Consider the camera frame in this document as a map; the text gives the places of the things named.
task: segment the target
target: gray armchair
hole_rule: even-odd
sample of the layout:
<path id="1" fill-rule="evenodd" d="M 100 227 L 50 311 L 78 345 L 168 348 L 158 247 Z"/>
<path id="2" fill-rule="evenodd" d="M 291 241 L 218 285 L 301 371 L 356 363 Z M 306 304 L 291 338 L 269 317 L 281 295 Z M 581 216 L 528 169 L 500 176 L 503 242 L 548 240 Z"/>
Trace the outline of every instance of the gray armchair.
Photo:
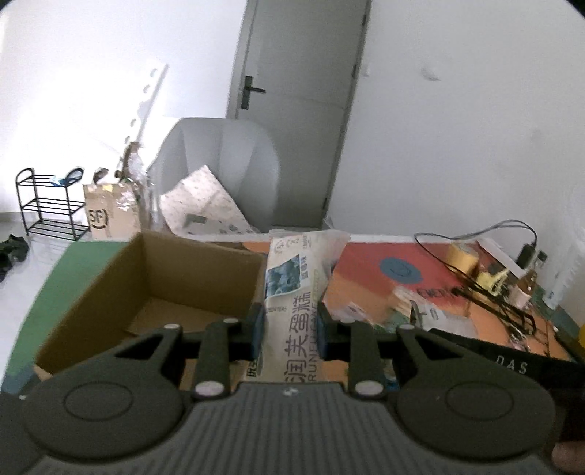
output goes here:
<path id="1" fill-rule="evenodd" d="M 266 131 L 251 121 L 181 119 L 149 167 L 156 198 L 207 165 L 248 222 L 268 232 L 278 200 L 280 162 Z"/>

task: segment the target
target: open cardboard box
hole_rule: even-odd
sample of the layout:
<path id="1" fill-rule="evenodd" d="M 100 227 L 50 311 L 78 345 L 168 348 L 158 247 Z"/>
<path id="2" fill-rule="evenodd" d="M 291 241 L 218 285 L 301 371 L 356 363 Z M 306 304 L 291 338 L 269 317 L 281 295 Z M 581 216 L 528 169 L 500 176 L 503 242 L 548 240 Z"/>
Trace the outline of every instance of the open cardboard box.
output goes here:
<path id="1" fill-rule="evenodd" d="M 46 377 L 167 323 L 191 332 L 243 319 L 263 302 L 265 270 L 266 258 L 247 250 L 139 233 L 53 329 L 36 365 Z M 188 362 L 181 388 L 193 369 Z"/>

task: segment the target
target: white door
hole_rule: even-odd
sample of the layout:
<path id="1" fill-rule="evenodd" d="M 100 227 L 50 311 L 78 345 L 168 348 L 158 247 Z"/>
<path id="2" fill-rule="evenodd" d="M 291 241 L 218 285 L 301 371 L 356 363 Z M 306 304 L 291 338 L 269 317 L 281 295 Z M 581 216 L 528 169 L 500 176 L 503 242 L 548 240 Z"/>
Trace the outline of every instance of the white door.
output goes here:
<path id="1" fill-rule="evenodd" d="M 367 0 L 257 1 L 243 77 L 266 92 L 237 117 L 264 126 L 280 156 L 274 224 L 320 228 Z"/>

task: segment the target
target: sf cardboard box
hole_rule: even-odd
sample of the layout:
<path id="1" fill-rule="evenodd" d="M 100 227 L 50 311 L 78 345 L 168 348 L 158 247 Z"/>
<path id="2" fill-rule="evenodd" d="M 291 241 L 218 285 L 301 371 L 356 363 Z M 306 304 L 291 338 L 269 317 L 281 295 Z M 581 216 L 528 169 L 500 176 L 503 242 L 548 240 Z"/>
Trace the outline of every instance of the sf cardboard box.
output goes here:
<path id="1" fill-rule="evenodd" d="M 55 374 L 167 323 L 189 332 L 227 316 L 244 318 L 263 302 L 265 269 L 261 254 L 139 233 L 67 311 L 36 365 Z M 193 367 L 187 364 L 185 373 Z"/>
<path id="2" fill-rule="evenodd" d="M 134 185 L 90 184 L 83 185 L 83 192 L 94 239 L 129 239 L 142 228 L 146 211 Z"/>

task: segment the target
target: sf logo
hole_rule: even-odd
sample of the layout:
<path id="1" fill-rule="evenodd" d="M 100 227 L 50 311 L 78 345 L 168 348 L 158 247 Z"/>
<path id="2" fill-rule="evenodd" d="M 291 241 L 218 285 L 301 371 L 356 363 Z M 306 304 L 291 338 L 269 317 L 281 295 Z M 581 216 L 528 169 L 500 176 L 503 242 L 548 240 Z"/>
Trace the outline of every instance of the sf logo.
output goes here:
<path id="1" fill-rule="evenodd" d="M 90 224 L 94 229 L 103 229 L 108 226 L 108 212 L 105 209 L 89 209 Z"/>

